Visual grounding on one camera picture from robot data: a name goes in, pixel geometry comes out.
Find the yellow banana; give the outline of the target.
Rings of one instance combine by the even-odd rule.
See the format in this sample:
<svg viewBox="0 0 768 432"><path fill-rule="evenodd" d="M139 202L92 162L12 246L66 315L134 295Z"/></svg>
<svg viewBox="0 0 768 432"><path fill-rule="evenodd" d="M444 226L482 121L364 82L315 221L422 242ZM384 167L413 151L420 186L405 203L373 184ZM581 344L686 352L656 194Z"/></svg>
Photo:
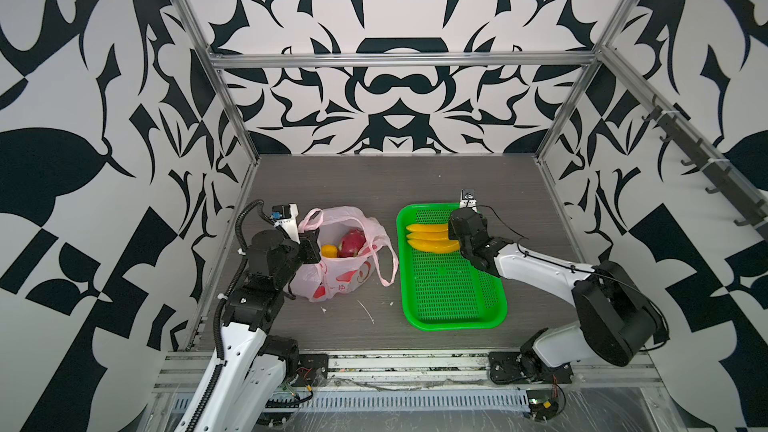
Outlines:
<svg viewBox="0 0 768 432"><path fill-rule="evenodd" d="M459 242L449 238L449 227L444 224L410 224L406 227L407 243L415 250L432 254L458 252Z"/></svg>

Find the yellow orange fruit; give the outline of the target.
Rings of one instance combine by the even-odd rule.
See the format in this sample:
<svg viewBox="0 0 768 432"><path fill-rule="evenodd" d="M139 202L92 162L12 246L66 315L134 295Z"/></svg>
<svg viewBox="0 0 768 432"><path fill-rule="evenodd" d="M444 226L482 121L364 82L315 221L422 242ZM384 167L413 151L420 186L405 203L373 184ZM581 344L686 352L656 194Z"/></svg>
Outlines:
<svg viewBox="0 0 768 432"><path fill-rule="evenodd" d="M323 245L321 247L321 255L324 258L338 258L339 249L336 245L333 245L333 244Z"/></svg>

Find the pink knotted plastic bag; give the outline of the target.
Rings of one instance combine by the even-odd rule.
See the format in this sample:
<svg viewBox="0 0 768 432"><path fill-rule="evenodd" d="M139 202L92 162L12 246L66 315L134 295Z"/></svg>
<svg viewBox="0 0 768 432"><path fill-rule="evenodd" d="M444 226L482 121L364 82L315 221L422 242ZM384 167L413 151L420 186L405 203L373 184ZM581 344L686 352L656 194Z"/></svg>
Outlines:
<svg viewBox="0 0 768 432"><path fill-rule="evenodd" d="M323 256L316 264L303 265L290 283L292 293L311 302L322 302L336 295L350 294L369 278L376 276L381 285L395 282L399 260L392 240L383 225L351 206L315 208L299 223L301 232L316 232L316 243L342 249L342 242L351 232L361 236L353 247L351 257Z"/></svg>

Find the green plastic basket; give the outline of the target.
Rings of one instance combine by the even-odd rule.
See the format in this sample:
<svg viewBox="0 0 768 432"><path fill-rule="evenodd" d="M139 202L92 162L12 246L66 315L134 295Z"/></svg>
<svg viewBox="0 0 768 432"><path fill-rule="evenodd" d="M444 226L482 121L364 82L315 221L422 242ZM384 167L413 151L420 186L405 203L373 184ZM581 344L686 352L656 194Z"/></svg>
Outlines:
<svg viewBox="0 0 768 432"><path fill-rule="evenodd" d="M414 224L444 224L457 203L412 204L396 220L402 308L422 331L492 329L502 324L508 305L499 278L473 268L459 252L422 252L408 244Z"/></svg>

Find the red dragon fruit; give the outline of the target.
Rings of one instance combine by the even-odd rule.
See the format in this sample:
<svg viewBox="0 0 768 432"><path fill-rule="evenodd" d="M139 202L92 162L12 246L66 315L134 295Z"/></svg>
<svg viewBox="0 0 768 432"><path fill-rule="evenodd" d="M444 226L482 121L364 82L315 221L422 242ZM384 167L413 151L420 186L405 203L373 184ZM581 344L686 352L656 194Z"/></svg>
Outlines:
<svg viewBox="0 0 768 432"><path fill-rule="evenodd" d="M339 242L338 257L356 257L364 248L366 242L366 236L362 229L354 228L349 230Z"/></svg>

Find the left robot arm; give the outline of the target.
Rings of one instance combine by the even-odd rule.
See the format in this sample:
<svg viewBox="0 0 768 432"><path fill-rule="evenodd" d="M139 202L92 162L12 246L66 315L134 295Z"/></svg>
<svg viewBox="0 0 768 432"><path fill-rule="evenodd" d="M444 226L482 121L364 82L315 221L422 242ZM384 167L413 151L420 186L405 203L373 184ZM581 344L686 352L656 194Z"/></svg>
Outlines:
<svg viewBox="0 0 768 432"><path fill-rule="evenodd" d="M296 376L297 341L270 333L284 289L320 262L315 231L291 239L279 228L255 234L214 312L214 353L178 431L251 431L272 395Z"/></svg>

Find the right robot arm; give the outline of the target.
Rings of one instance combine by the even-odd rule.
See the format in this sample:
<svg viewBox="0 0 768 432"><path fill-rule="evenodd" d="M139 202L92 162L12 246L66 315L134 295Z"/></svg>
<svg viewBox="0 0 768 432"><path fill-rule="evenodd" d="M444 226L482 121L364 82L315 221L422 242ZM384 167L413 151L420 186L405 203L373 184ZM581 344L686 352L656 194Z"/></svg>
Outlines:
<svg viewBox="0 0 768 432"><path fill-rule="evenodd" d="M616 262L589 265L534 252L492 236L486 218L468 207L451 213L448 232L475 269L546 292L576 313L574 322L544 328L518 352L492 358L490 378L496 384L552 383L584 359L624 367L638 353L661 348L670 338L660 308Z"/></svg>

